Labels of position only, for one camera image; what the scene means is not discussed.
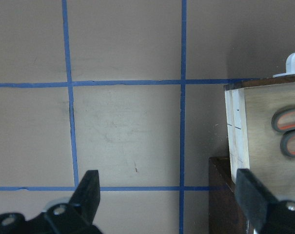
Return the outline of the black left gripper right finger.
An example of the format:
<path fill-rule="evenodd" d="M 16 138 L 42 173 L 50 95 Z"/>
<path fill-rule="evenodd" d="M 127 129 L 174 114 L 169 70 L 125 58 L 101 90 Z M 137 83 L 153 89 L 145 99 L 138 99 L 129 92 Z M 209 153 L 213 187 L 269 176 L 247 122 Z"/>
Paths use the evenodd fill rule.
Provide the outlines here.
<path fill-rule="evenodd" d="M 235 198 L 245 217 L 257 232 L 263 230 L 277 198 L 249 170 L 237 169 Z"/>

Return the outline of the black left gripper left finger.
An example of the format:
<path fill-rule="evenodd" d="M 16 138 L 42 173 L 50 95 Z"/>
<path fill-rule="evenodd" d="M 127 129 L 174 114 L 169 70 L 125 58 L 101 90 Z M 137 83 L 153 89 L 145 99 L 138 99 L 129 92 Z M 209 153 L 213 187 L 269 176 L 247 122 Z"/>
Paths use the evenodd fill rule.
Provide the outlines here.
<path fill-rule="evenodd" d="M 88 170 L 69 200 L 79 215 L 92 224 L 100 203 L 100 183 L 98 170 Z"/>

